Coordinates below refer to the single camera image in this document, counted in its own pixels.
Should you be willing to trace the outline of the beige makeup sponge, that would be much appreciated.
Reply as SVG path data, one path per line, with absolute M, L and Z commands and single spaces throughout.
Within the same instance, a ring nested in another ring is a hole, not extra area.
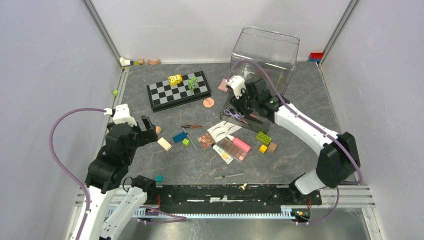
M 160 134 L 162 132 L 162 128 L 160 126 L 155 127 L 156 134 Z

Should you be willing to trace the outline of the cream wooden block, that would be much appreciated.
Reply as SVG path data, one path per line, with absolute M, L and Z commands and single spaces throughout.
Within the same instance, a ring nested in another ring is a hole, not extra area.
M 157 143 L 165 150 L 169 151 L 172 148 L 172 145 L 163 137 L 157 140 Z

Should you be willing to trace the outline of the blue block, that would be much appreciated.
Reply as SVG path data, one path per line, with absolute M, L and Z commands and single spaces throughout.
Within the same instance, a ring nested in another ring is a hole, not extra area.
M 187 134 L 185 132 L 181 132 L 175 136 L 172 137 L 172 140 L 174 143 L 182 142 L 187 137 Z

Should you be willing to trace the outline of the grey pencil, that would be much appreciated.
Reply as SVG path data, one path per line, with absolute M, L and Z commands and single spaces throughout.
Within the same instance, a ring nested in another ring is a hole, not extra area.
M 188 138 L 188 140 L 191 142 L 192 146 L 194 147 L 195 150 L 197 150 L 197 146 L 195 144 L 195 142 L 193 141 L 193 139 L 191 138 L 191 136 L 189 135 L 189 133 L 187 132 L 186 128 L 183 127 L 182 130 L 184 131 L 184 133 L 186 134 L 186 137 Z

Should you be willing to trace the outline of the clear acrylic makeup organizer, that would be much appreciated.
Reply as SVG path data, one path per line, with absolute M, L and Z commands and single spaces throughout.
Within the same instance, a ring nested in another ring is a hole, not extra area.
M 246 26 L 239 34 L 232 50 L 229 75 L 230 77 L 241 76 L 246 83 L 262 77 L 273 96 L 280 94 L 283 97 L 296 67 L 299 45 L 300 39 L 294 34 Z M 233 92 L 229 89 L 223 110 L 235 110 L 230 104 L 232 97 Z M 256 122 L 245 124 L 232 116 L 226 115 L 223 111 L 220 112 L 219 116 L 223 121 L 257 133 L 267 133 L 271 124 L 273 124 L 256 112 L 248 116 L 258 118 L 263 121 L 262 124 Z

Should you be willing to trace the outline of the pink bottle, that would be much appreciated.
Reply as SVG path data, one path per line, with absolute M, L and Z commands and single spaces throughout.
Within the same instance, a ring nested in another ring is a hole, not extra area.
M 251 150 L 251 146 L 249 144 L 247 144 L 246 142 L 244 142 L 243 140 L 234 137 L 233 135 L 227 134 L 226 137 L 236 146 L 238 146 L 239 148 L 241 148 L 243 151 L 245 152 L 249 152 Z

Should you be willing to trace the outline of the peach powder puff brush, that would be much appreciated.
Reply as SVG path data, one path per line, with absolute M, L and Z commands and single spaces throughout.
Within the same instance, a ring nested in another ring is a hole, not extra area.
M 215 100 L 211 97 L 207 97 L 202 102 L 205 108 L 212 108 L 215 105 Z

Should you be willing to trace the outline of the brown eyeshadow palette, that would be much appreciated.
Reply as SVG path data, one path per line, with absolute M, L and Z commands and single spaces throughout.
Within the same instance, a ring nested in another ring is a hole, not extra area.
M 247 152 L 242 150 L 227 138 L 224 138 L 219 146 L 238 162 L 244 161 L 247 157 Z

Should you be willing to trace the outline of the small clear eyeshadow palette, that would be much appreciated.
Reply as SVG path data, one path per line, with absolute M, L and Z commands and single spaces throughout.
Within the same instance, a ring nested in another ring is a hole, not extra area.
M 198 137 L 197 140 L 202 149 L 211 147 L 212 145 L 216 143 L 214 138 L 211 136 L 209 132 L 204 133 L 202 136 Z

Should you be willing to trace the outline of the black makeup brush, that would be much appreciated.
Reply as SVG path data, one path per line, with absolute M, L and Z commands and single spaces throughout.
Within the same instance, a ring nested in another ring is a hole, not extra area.
M 250 122 L 263 124 L 263 121 L 259 120 L 257 117 L 251 116 L 251 115 L 242 115 L 241 121 L 245 124 L 250 124 Z

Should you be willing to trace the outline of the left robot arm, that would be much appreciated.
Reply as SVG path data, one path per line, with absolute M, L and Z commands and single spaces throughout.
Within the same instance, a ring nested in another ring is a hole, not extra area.
M 72 240 L 116 240 L 136 210 L 144 203 L 151 204 L 156 200 L 155 180 L 139 175 L 132 180 L 123 202 L 109 218 L 105 218 L 136 150 L 158 140 L 156 126 L 150 118 L 143 115 L 141 119 L 145 130 L 138 123 L 130 125 L 126 121 L 107 125 L 109 132 L 105 145 L 89 165 L 85 180 L 90 194 L 90 199 L 83 203 L 84 207 L 88 207 L 87 217 L 81 215 L 78 218 L 82 229 L 74 229 Z

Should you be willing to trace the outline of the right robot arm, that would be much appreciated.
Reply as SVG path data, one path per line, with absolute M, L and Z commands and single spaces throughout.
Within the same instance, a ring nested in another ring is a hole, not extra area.
M 263 78 L 245 82 L 239 75 L 226 81 L 233 93 L 229 100 L 237 112 L 248 116 L 252 112 L 289 130 L 306 143 L 318 156 L 315 169 L 302 174 L 289 184 L 289 199 L 302 204 L 309 194 L 325 187 L 334 189 L 360 170 L 355 137 L 329 130 L 302 114 L 279 93 L 273 96 Z

